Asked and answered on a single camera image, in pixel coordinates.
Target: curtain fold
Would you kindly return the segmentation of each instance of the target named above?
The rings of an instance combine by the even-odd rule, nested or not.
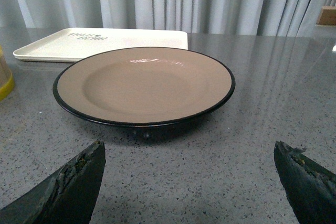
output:
[[[0,0],[0,26],[310,36],[334,0]]]

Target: gray countertop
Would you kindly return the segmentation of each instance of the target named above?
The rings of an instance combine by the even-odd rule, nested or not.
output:
[[[68,63],[12,52],[55,30],[0,28],[14,91],[0,102],[0,208],[95,140],[107,161],[91,223],[298,223],[277,174],[275,141],[336,173],[333,39],[190,34],[222,61],[236,89],[220,109],[149,138],[79,119],[55,101]]]

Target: plate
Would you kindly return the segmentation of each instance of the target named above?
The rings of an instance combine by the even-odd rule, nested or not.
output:
[[[125,127],[185,122],[222,106],[235,79],[218,60],[184,49],[138,47],[78,61],[55,80],[56,101],[96,123]]]

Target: black plate rim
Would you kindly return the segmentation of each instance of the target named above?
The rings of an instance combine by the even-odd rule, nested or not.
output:
[[[86,115],[76,109],[74,109],[73,107],[69,106],[62,98],[61,96],[59,95],[58,93],[58,81],[59,79],[61,78],[61,76],[69,69],[71,68],[72,66],[74,66],[75,64],[83,61],[83,60],[86,60],[88,58],[91,58],[91,57],[95,57],[97,55],[101,55],[101,54],[105,54],[107,52],[113,52],[113,51],[119,51],[119,50],[128,50],[128,49],[134,49],[134,48],[139,48],[139,47],[131,47],[131,48],[122,48],[122,49],[117,49],[117,50],[109,50],[109,51],[106,51],[106,52],[100,52],[98,54],[95,54],[95,55],[92,55],[92,56],[89,56],[87,58],[84,58],[84,59],[81,59],[73,64],[71,64],[69,67],[67,67],[66,69],[64,69],[58,76],[57,78],[55,79],[54,81],[54,84],[52,85],[52,92],[53,92],[53,95],[57,101],[57,103],[63,108],[65,109],[66,111],[68,111],[69,113],[83,119],[83,120],[86,120],[86,121],[89,121],[89,122],[93,122],[93,123],[99,123],[99,124],[103,124],[103,125],[109,125],[109,126],[118,126],[118,127],[128,127],[128,128],[138,128],[138,127],[162,127],[162,126],[170,126],[170,125],[176,125],[176,124],[179,124],[179,123],[186,123],[188,121],[192,121],[196,118],[200,118],[201,116],[204,116],[206,114],[209,114],[217,109],[219,109],[221,106],[223,106],[232,96],[234,90],[235,90],[235,87],[236,87],[236,80],[235,80],[235,77],[232,73],[232,71],[225,65],[223,64],[221,61],[211,57],[211,56],[208,56],[208,55],[205,55],[201,52],[196,52],[196,51],[192,51],[192,50],[187,50],[187,49],[181,49],[181,48],[172,48],[172,47],[141,47],[141,48],[169,48],[169,49],[177,49],[177,50],[184,50],[184,51],[190,51],[190,52],[194,52],[196,54],[200,54],[200,55],[203,55],[205,57],[209,57],[215,61],[217,61],[218,63],[220,63],[223,67],[226,68],[226,70],[229,72],[230,74],[230,77],[231,77],[231,87],[228,91],[228,93],[219,101],[217,102],[216,104],[214,104],[213,106],[209,107],[208,109],[206,110],[203,110],[203,111],[200,111],[198,113],[195,113],[195,114],[192,114],[192,115],[189,115],[189,116],[185,116],[183,118],[179,118],[179,119],[173,119],[173,120],[167,120],[167,121],[159,121],[159,122],[148,122],[148,123],[131,123],[131,122],[119,122],[119,121],[111,121],[111,120],[105,120],[105,119],[100,119],[100,118],[96,118],[94,116],[90,116],[90,115]]]

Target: yellow container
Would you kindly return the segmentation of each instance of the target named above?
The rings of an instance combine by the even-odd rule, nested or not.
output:
[[[0,46],[0,101],[9,95],[14,85],[13,74],[6,63],[2,47]]]

